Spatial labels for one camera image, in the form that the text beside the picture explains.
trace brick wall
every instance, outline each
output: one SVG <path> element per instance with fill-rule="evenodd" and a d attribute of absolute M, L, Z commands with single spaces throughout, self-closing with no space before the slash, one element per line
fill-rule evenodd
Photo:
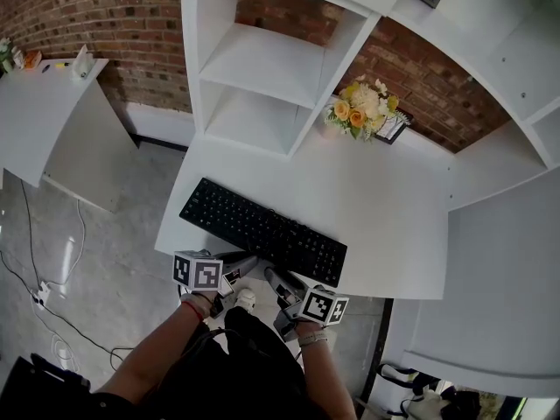
<path fill-rule="evenodd" d="M 342 9 L 321 0 L 239 0 L 237 22 L 281 32 L 324 46 Z M 401 99 L 415 117 L 413 130 L 458 152 L 511 117 L 456 62 L 397 22 L 375 27 L 337 92 L 362 75 L 376 78 Z"/>
<path fill-rule="evenodd" d="M 109 99 L 192 111 L 180 0 L 0 0 L 0 33 L 46 58 L 86 44 L 111 60 L 99 78 Z"/>

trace white cube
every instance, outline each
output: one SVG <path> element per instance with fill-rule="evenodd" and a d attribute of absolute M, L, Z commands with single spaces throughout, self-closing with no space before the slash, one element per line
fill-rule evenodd
<path fill-rule="evenodd" d="M 310 288 L 305 294 L 298 316 L 322 326 L 333 326 L 342 320 L 349 300 L 348 297 Z"/>
<path fill-rule="evenodd" d="M 192 291 L 219 291 L 224 262 L 212 256 L 186 250 L 175 252 L 173 280 Z"/>

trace power strip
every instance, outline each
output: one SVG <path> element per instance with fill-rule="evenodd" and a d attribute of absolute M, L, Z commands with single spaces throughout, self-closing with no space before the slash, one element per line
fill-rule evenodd
<path fill-rule="evenodd" d="M 44 310 L 46 302 L 48 301 L 49 296 L 51 295 L 51 290 L 46 285 L 46 283 L 41 282 L 41 288 L 39 289 L 39 291 L 36 292 L 34 290 L 31 290 L 31 294 L 33 295 L 33 298 L 35 299 L 35 303 L 37 304 L 38 308 L 41 311 Z"/>

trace black keyboard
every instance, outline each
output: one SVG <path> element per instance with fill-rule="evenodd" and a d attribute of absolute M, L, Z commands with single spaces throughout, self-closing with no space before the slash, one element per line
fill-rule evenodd
<path fill-rule="evenodd" d="M 339 285 L 347 247 L 203 178 L 179 215 L 276 266 Z"/>

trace person's right arm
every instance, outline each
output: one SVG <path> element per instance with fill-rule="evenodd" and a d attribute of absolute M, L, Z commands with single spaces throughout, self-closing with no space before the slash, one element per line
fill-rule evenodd
<path fill-rule="evenodd" d="M 300 322 L 296 327 L 298 336 L 321 329 L 314 322 Z M 334 420 L 355 420 L 352 398 L 342 384 L 329 347 L 325 340 L 302 347 L 307 394 Z"/>

